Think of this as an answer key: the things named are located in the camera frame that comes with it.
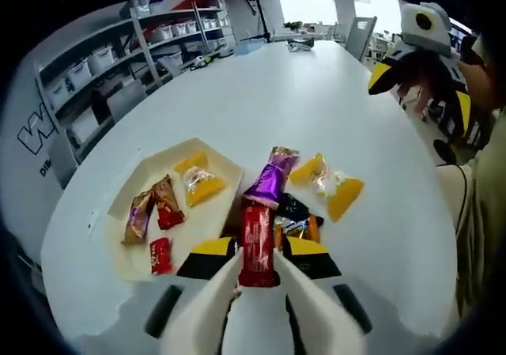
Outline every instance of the wall lettering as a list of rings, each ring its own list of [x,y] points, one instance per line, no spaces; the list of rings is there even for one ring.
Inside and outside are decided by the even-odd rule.
[[[47,171],[49,170],[50,167],[51,167],[51,159],[47,159],[46,161],[44,161],[42,168],[39,169],[39,172],[42,175],[42,177],[46,176]]]
[[[42,149],[44,140],[49,138],[53,132],[57,132],[55,124],[47,113],[44,103],[39,105],[39,110],[35,110],[27,120],[27,125],[23,126],[17,133],[17,140],[30,153],[37,155]]]

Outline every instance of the black candy wrapper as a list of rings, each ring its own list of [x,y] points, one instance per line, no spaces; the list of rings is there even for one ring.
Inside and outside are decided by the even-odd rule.
[[[295,222],[304,221],[309,218],[311,213],[309,208],[293,197],[290,193],[283,193],[279,202],[279,207],[276,210],[276,215],[288,218]],[[322,217],[316,216],[316,224],[318,227],[323,225],[325,220]]]

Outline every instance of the paper tray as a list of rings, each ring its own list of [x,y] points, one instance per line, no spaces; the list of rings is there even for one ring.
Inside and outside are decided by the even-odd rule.
[[[174,166],[198,151],[205,151],[210,171],[221,177],[227,184],[210,200],[193,208],[187,207],[183,183]],[[166,236],[172,241],[172,265],[177,270],[190,254],[191,249],[201,242],[219,238],[228,212],[243,178],[244,170],[197,138],[187,140],[142,160],[115,197],[107,215],[106,241],[111,249],[112,262],[118,275],[128,281],[149,280],[151,262],[149,243]],[[133,198],[147,191],[166,174],[172,178],[172,186],[180,209],[186,219],[180,225],[167,231],[158,228],[157,208],[149,219],[145,243],[125,247],[121,244],[128,221]]]

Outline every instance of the purple candy wrapper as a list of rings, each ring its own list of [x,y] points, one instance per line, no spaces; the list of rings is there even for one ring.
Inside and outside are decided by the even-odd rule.
[[[272,148],[269,162],[255,183],[244,192],[244,197],[277,209],[288,175],[298,160],[298,151],[285,147]]]

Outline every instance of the window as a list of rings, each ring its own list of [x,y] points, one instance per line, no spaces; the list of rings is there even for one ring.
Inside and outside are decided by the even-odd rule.
[[[378,17],[374,32],[401,33],[401,8],[398,0],[354,0],[358,17]]]
[[[280,2],[285,23],[302,21],[334,25],[338,22],[334,0],[280,0]]]

